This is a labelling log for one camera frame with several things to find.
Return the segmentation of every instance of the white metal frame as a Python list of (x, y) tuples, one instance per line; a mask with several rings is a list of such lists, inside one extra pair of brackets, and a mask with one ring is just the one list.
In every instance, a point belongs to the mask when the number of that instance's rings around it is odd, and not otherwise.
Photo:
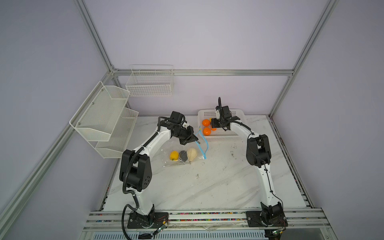
[[(116, 84), (116, 86), (121, 87), (120, 83), (118, 81), (118, 76), (125, 76), (130, 75), (131, 70), (119, 70), (115, 69), (107, 55), (107, 52), (105, 50), (105, 47), (103, 46), (103, 43), (101, 41), (101, 38), (96, 30), (96, 27), (93, 23), (93, 20), (91, 18), (91, 15), (89, 13), (89, 10), (85, 4), (85, 0), (74, 0), (79, 13), (81, 17), (83, 18), (83, 21), (92, 37), (92, 40), (94, 44), (96, 45), (96, 48), (98, 52), (100, 53), (100, 56), (107, 68), (107, 73), (102, 78), (102, 82), (105, 83), (108, 80), (113, 80)], [(304, 61), (306, 60), (307, 56), (309, 55), (309, 52), (311, 51), (314, 43), (316, 42), (321, 30), (324, 28), (324, 25), (326, 24), (327, 20), (329, 19), (331, 13), (333, 12), (334, 8), (336, 7), (338, 3), (338, 0), (328, 0), (319, 20), (317, 21), (309, 39), (307, 40), (307, 43), (305, 44), (294, 68), (292, 70), (174, 70), (175, 76), (288, 76), (288, 79), (281, 90), (275, 104), (273, 105), (271, 112), (269, 113), (270, 117), (270, 123), (272, 125), (272, 128), (275, 132), (275, 135), (279, 141), (280, 147), (282, 148), (285, 157), (287, 159), (288, 165), (291, 168), (291, 172), (296, 179), (298, 183), (298, 187), (302, 194), (305, 194), (307, 197), (307, 201), (311, 207), (313, 207), (312, 202), (308, 198), (307, 192), (300, 180), (299, 175), (297, 174), (297, 171), (293, 165), (293, 162), (291, 161), (291, 158), (289, 157), (284, 144), (281, 142), (280, 135), (278, 134), (278, 131), (276, 129), (276, 126), (273, 123), (273, 116), (275, 115), (278, 107), (280, 106), (282, 100), (284, 99), (286, 93), (288, 92), (290, 86), (292, 85), (293, 81), (295, 80), (298, 72), (300, 71)], [(96, 94), (98, 89), (93, 91), (90, 96), (94, 96)], [(81, 108), (85, 109), (89, 101), (91, 101), (92, 98), (88, 97), (87, 100), (83, 103)], [(45, 156), (42, 158), (42, 160), (39, 162), (39, 164), (36, 166), (36, 168), (33, 170), (33, 172), (30, 174), (30, 176), (27, 178), (27, 180), (24, 182), (22, 187), (19, 189), (19, 191), (16, 193), (16, 195), (13, 197), (11, 202), (7, 205), (5, 210), (0, 215), (0, 240), (5, 236), (7, 231), (10, 229), (12, 224), (15, 222), (17, 217), (21, 214), (24, 207), (28, 203), (28, 200), (34, 193), (34, 191), (37, 189), (40, 181), (43, 179), (46, 172), (49, 170), (49, 168), (54, 164), (55, 160), (57, 159), (57, 156), (59, 153), (65, 148), (67, 142), (69, 141), (72, 133), (74, 132), (74, 129), (68, 124), (62, 133), (59, 135), (59, 137), (56, 139), (56, 141), (53, 143), (53, 145), (50, 147), (48, 152), (45, 154)], [(311, 212), (312, 210), (321, 211), (321, 209), (305, 209), (308, 212)], [(329, 229), (327, 232), (323, 233), (324, 236), (328, 236), (328, 238), (336, 239), (336, 236), (334, 235), (334, 232), (330, 228), (330, 225), (327, 221), (327, 224), (324, 224), (322, 226), (320, 225), (309, 225), (305, 223), (304, 225), (299, 225), (296, 222), (292, 224), (292, 227), (300, 228), (300, 227), (324, 227), (327, 226), (326, 229)], [(120, 231), (120, 224), (118, 224), (118, 227), (113, 228), (114, 230)], [(83, 234), (83, 237), (92, 237), (93, 234), (89, 235), (88, 233)]]

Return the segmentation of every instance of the orange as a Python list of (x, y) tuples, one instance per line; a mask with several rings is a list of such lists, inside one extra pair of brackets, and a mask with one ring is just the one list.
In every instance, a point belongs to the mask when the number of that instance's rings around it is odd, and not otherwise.
[(203, 124), (204, 127), (208, 127), (209, 124), (211, 124), (211, 122), (208, 119), (204, 119), (202, 124)]
[(208, 128), (208, 127), (205, 127), (205, 128), (203, 129), (203, 133), (204, 133), (204, 135), (210, 135), (210, 134), (211, 134), (211, 129)]

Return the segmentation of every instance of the white plastic basket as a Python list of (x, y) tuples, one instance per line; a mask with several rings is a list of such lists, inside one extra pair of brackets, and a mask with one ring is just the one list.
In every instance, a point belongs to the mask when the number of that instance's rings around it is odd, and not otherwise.
[[(229, 109), (232, 113), (232, 116), (238, 116), (240, 120), (247, 124), (244, 112), (240, 109)], [(216, 110), (214, 109), (204, 109), (200, 110), (197, 114), (197, 125), (201, 127), (201, 130), (205, 128), (202, 124), (204, 119), (216, 118)], [(207, 141), (234, 141), (241, 140), (241, 138), (234, 133), (233, 131), (224, 131), (222, 128), (217, 128), (216, 131), (211, 131), (211, 134), (204, 137)]]
[(126, 84), (132, 97), (171, 96), (174, 76), (172, 65), (131, 65)]
[(138, 112), (126, 108), (129, 91), (99, 82), (70, 120), (70, 125), (103, 157), (120, 158), (126, 150)]

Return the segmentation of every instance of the white tabletop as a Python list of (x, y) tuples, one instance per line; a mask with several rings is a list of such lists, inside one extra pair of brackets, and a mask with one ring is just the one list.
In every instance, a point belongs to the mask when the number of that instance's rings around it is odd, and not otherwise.
[[(265, 115), (246, 116), (248, 126), (258, 134), (266, 134), (272, 153), (271, 176), (276, 195), (284, 208), (306, 207), (276, 137)], [(197, 116), (186, 120), (195, 129)], [(157, 117), (138, 117), (128, 149), (142, 144), (155, 130)], [(245, 209), (260, 207), (262, 193), (256, 169), (245, 158), (246, 143), (209, 142), (207, 159), (191, 164), (164, 167), (158, 153), (151, 158), (152, 180), (145, 194), (156, 210)], [(104, 211), (121, 211), (130, 203), (131, 194), (122, 193), (120, 165), (114, 176)]]

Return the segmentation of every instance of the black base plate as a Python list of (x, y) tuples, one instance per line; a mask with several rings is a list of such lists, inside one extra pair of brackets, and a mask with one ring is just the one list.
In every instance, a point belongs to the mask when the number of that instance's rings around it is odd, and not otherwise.
[[(261, 213), (261, 211), (245, 212), (245, 214), (247, 216), (248, 227), (267, 227), (266, 225), (263, 224), (261, 217), (260, 217), (260, 213)], [(272, 224), (272, 226), (270, 226), (270, 227), (283, 227), (284, 223), (281, 222), (280, 220), (285, 223), (285, 226), (288, 225), (288, 222), (285, 218), (285, 215), (283, 214), (283, 216), (276, 219), (274, 221), (274, 224)]]
[[(146, 227), (146, 228), (159, 228), (163, 225), (163, 221), (168, 221), (168, 213), (167, 212), (155, 212), (155, 218), (153, 221), (152, 226)], [(142, 222), (137, 221), (136, 219), (132, 219), (131, 221), (131, 215), (129, 216), (128, 220), (128, 229), (133, 229), (133, 228), (144, 228), (141, 224)]]

